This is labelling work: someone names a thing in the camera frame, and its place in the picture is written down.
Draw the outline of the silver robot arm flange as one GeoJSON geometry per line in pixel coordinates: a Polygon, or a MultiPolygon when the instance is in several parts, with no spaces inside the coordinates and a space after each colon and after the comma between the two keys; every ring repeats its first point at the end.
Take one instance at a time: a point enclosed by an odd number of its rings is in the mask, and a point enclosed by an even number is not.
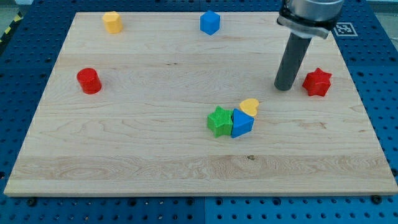
{"type": "Polygon", "coordinates": [[[340,18],[344,0],[283,0],[277,23],[303,39],[326,39],[340,18]]]}

